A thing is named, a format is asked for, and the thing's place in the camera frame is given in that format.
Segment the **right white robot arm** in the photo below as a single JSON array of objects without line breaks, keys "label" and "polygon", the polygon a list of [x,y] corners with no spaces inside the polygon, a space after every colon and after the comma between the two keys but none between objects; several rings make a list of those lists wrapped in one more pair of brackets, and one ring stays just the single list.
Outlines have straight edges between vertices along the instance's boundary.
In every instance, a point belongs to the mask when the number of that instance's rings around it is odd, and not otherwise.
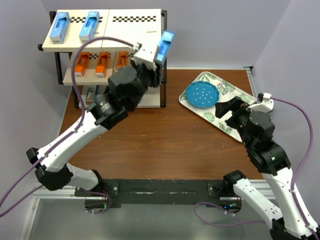
[{"label": "right white robot arm", "polygon": [[264,220],[274,240],[318,240],[320,226],[308,211],[294,182],[285,150],[273,140],[275,125],[268,113],[252,110],[240,97],[215,104],[215,116],[237,130],[251,163],[268,183],[273,204],[239,170],[223,177],[223,192],[241,197]]}]

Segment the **blue toothpaste box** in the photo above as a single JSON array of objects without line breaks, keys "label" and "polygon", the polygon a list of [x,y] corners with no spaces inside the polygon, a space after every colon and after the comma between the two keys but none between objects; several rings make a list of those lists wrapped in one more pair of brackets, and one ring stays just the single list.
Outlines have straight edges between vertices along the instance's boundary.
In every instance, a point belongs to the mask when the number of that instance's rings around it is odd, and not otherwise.
[{"label": "blue toothpaste box", "polygon": [[100,22],[100,14],[98,11],[90,11],[85,18],[82,29],[79,33],[79,40],[81,43],[91,40],[96,32]]},{"label": "blue toothpaste box", "polygon": [[157,63],[164,65],[175,36],[176,33],[170,30],[165,30],[162,33],[160,41],[157,45],[157,52],[155,54],[155,61]]},{"label": "blue toothpaste box", "polygon": [[66,32],[70,23],[70,15],[68,12],[58,12],[49,35],[53,44],[62,44],[64,42]]}]

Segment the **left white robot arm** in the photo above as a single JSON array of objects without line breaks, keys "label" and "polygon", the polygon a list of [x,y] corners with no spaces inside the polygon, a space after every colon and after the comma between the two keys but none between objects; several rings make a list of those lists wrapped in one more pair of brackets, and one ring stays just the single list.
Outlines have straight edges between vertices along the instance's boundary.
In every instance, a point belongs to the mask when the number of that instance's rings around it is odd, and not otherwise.
[{"label": "left white robot arm", "polygon": [[134,60],[130,63],[108,78],[104,94],[97,97],[68,130],[42,148],[27,150],[37,180],[49,191],[65,186],[79,187],[92,196],[104,191],[105,183],[97,170],[75,167],[69,160],[93,139],[127,118],[149,87],[157,88],[161,84],[162,63],[156,61],[155,69]]}]

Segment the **orange toothpaste box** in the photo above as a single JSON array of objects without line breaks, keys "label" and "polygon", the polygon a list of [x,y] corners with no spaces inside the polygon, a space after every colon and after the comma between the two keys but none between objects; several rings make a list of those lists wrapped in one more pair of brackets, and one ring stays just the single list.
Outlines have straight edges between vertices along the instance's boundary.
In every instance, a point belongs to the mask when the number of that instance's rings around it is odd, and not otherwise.
[{"label": "orange toothpaste box", "polygon": [[125,67],[128,61],[128,52],[127,51],[119,51],[116,62],[116,69]]},{"label": "orange toothpaste box", "polygon": [[107,73],[107,68],[109,64],[110,53],[108,51],[103,51],[99,53],[97,64],[95,68],[95,76],[97,78],[105,78]]},{"label": "orange toothpaste box", "polygon": [[74,69],[74,74],[76,77],[83,77],[85,75],[90,56],[90,52],[81,52],[79,54]]}]

